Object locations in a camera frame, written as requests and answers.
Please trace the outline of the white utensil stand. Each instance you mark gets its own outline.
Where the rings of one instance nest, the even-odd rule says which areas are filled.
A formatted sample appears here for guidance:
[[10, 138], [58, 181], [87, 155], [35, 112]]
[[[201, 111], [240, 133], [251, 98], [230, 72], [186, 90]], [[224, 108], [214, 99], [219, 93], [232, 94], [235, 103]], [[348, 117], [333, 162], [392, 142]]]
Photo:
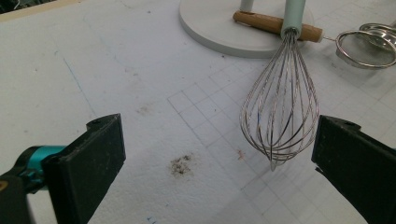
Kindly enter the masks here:
[[241, 6], [253, 13], [282, 18], [286, 0], [180, 0], [179, 18], [197, 42], [215, 51], [252, 59], [271, 58], [281, 39], [233, 19]]

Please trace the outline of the mesh strainer with wooden handle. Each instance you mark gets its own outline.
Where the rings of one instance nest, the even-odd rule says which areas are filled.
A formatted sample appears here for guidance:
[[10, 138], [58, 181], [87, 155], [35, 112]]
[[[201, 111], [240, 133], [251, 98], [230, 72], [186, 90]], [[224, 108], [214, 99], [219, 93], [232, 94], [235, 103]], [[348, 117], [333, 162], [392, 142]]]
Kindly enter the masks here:
[[[239, 23], [280, 35], [283, 19], [258, 13], [236, 11], [233, 19]], [[384, 38], [359, 30], [345, 31], [336, 38], [325, 36], [322, 29], [302, 24], [302, 41], [319, 43], [331, 40], [336, 55], [344, 62], [363, 69], [385, 69], [396, 64], [396, 45]]]

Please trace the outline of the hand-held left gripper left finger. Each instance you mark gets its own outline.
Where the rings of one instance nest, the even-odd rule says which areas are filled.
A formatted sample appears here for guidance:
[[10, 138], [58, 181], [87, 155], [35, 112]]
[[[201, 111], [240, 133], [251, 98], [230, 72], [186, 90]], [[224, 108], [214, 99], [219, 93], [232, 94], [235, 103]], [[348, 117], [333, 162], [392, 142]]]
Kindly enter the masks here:
[[87, 131], [41, 162], [58, 224], [87, 224], [126, 160], [121, 116], [90, 121]]

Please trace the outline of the wire whisk with mint handle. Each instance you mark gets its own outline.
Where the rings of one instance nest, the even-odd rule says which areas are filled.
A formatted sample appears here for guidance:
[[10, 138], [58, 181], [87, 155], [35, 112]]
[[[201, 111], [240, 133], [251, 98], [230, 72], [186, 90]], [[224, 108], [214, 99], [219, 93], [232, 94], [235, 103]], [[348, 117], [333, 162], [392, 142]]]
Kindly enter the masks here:
[[318, 98], [298, 45], [304, 6], [305, 0], [286, 0], [281, 44], [254, 82], [240, 113], [243, 135], [266, 156], [272, 170], [315, 140]]

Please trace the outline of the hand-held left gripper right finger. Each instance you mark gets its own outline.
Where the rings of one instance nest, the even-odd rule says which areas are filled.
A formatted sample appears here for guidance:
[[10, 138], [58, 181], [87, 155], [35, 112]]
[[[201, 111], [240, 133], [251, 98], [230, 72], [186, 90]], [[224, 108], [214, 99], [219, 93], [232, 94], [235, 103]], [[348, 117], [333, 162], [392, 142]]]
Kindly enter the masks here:
[[368, 224], [396, 224], [396, 149], [321, 115], [311, 161]]

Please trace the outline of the white grid foam board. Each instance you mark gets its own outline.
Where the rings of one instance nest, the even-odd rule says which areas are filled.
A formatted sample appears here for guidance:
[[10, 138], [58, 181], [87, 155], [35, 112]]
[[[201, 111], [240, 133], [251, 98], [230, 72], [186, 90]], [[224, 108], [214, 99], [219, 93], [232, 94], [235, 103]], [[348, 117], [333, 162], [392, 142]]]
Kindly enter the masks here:
[[0, 22], [0, 174], [122, 118], [126, 161], [90, 224], [366, 224], [309, 151], [272, 168], [239, 128], [264, 59], [191, 39], [178, 0], [84, 0]]

